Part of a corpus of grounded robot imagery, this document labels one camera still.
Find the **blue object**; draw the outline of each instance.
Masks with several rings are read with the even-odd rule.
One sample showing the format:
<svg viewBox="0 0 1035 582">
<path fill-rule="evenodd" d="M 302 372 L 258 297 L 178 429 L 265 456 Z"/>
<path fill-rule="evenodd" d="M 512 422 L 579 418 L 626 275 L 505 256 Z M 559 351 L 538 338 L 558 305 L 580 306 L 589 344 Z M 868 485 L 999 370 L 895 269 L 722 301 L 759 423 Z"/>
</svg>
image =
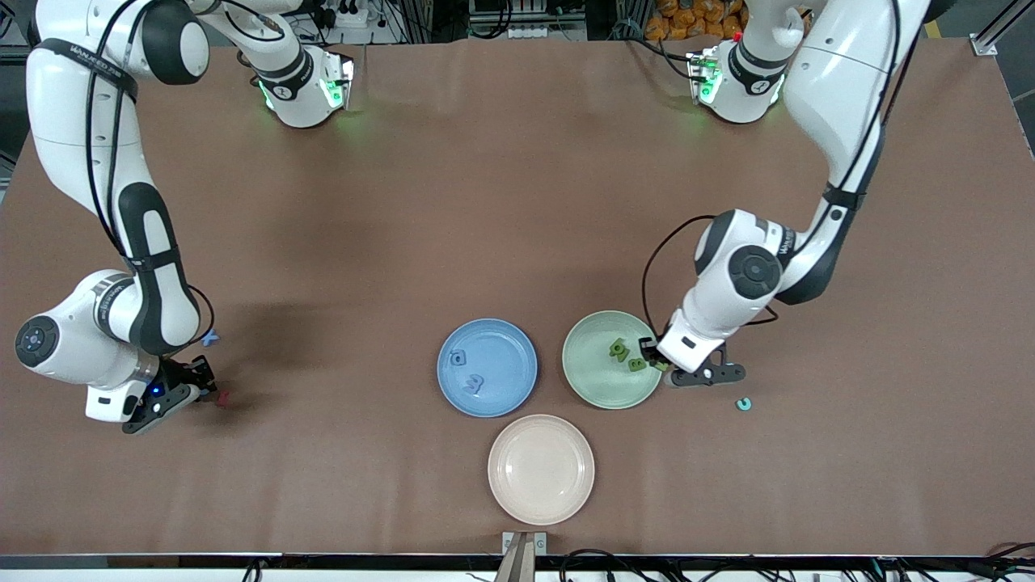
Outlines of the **blue object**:
<svg viewBox="0 0 1035 582">
<path fill-rule="evenodd" d="M 204 336 L 201 337 L 201 345 L 205 346 L 206 348 L 218 341 L 219 337 L 215 334 L 215 329 L 209 329 L 208 333 L 205 333 Z"/>
<path fill-rule="evenodd" d="M 492 418 L 513 411 L 532 394 L 539 363 L 532 342 L 515 325 L 476 319 L 449 334 L 438 368 L 439 386 L 450 404 L 471 416 Z"/>
</svg>

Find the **green plate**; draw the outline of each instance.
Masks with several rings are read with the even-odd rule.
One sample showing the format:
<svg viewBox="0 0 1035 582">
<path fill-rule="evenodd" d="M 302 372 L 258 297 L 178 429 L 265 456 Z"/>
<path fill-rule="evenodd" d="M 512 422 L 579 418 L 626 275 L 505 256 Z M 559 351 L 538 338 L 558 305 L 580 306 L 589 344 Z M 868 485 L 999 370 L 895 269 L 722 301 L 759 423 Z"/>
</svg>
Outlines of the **green plate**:
<svg viewBox="0 0 1035 582">
<path fill-rule="evenodd" d="M 575 324 L 564 340 L 561 360 L 564 376 L 575 392 L 593 406 L 619 410 L 647 400 L 661 379 L 661 371 L 648 366 L 631 372 L 629 360 L 642 358 L 640 338 L 653 338 L 646 323 L 624 312 L 597 312 Z M 611 355 L 618 339 L 629 350 L 624 361 Z"/>
</svg>

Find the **white plate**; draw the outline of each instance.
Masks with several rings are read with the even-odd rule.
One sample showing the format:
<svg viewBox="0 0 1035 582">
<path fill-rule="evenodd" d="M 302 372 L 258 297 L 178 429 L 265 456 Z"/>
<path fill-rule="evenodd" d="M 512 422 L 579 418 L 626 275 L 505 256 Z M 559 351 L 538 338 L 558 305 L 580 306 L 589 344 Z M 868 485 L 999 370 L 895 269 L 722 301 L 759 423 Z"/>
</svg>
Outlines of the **white plate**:
<svg viewBox="0 0 1035 582">
<path fill-rule="evenodd" d="M 571 423 L 533 414 L 511 423 L 489 453 L 489 487 L 503 510 L 530 525 L 560 523 L 593 490 L 593 450 Z"/>
</svg>

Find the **metal frame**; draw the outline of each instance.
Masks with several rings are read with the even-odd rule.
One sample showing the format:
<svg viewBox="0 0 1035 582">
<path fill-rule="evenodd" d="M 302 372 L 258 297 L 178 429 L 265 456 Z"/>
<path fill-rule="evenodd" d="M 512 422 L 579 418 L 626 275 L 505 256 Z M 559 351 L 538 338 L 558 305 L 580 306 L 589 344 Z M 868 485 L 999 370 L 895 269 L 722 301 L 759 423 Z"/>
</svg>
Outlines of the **metal frame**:
<svg viewBox="0 0 1035 582">
<path fill-rule="evenodd" d="M 996 42 L 1006 34 L 1025 16 L 1029 8 L 1035 6 L 1035 0 L 1013 0 L 999 16 L 993 19 L 981 32 L 971 34 L 971 48 L 974 54 L 979 57 L 995 56 L 999 54 L 996 50 Z"/>
</svg>

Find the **table surface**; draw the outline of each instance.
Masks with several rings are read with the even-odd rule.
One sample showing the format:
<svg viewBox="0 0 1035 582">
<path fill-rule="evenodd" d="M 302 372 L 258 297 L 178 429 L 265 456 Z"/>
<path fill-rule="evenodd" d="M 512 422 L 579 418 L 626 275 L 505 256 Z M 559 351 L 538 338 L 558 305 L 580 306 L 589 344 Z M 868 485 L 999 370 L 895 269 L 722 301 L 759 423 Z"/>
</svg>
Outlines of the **table surface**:
<svg viewBox="0 0 1035 582">
<path fill-rule="evenodd" d="M 1035 534 L 1035 164 L 996 62 L 922 40 L 870 197 L 821 298 L 740 331 L 730 386 L 624 411 L 566 385 L 568 329 L 641 315 L 640 274 L 684 219 L 743 207 L 804 229 L 826 165 L 779 105 L 735 126 L 618 42 L 376 47 L 354 110 L 282 125 L 232 51 L 196 86 L 141 90 L 142 133 L 188 280 L 217 309 L 205 350 L 231 407 L 126 437 L 82 387 L 0 350 L 0 551 L 497 552 L 523 528 L 485 476 L 533 413 L 596 459 L 552 551 L 979 554 Z M 650 282 L 663 320 L 697 233 Z M 118 266 L 31 144 L 0 212 L 0 337 Z M 435 361 L 498 317 L 539 380 L 467 417 Z M 749 397 L 755 407 L 738 411 Z"/>
</svg>

